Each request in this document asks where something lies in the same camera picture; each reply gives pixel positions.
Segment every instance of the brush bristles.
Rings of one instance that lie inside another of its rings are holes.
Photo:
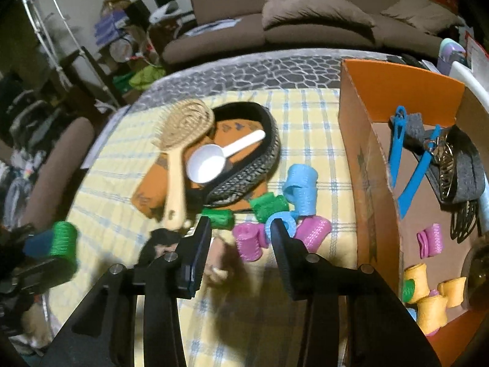
[[[192,99],[164,111],[153,144],[162,151],[189,145],[205,135],[214,123],[214,113],[202,101]]]

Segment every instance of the white measuring scoop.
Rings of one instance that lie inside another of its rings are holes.
[[[210,182],[221,174],[228,157],[263,138],[265,131],[256,130],[223,148],[213,144],[201,146],[188,159],[187,176],[196,184]]]

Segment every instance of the brush handle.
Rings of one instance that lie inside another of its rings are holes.
[[[265,138],[265,131],[263,130],[253,131],[252,133],[244,136],[243,138],[240,138],[237,141],[231,143],[230,145],[227,145],[226,147],[222,148],[222,154],[224,154],[225,158],[231,157],[233,154],[236,154],[239,151],[243,150],[244,148],[247,148],[248,146],[256,142],[261,141],[263,138]]]
[[[182,149],[168,151],[168,194],[163,214],[163,227],[178,230],[187,217]]]

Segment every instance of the orange box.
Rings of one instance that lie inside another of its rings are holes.
[[[408,113],[421,113],[427,126],[457,124],[477,147],[489,172],[489,114],[463,83],[395,63],[343,62],[338,121],[355,199],[358,265],[374,266],[398,294],[404,268],[421,261],[417,232],[433,223],[442,227],[443,252],[423,260],[430,289],[436,289],[442,281],[468,275],[473,254],[470,251],[477,241],[477,230],[461,244],[451,240],[451,213],[441,210],[426,176],[411,208],[400,220],[397,197],[413,174],[417,160],[403,150],[393,189],[388,166],[392,135],[387,123],[399,105]],[[477,293],[468,297],[470,305],[466,299],[462,306],[448,309],[450,323],[429,337],[443,366],[451,365],[464,351],[489,309],[489,283],[479,287]]]

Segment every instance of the hair brush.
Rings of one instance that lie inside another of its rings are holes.
[[[168,194],[163,213],[163,227],[178,230],[187,211],[183,177],[183,151],[202,138],[214,124],[214,112],[198,99],[175,104],[157,129],[155,146],[168,155]]]

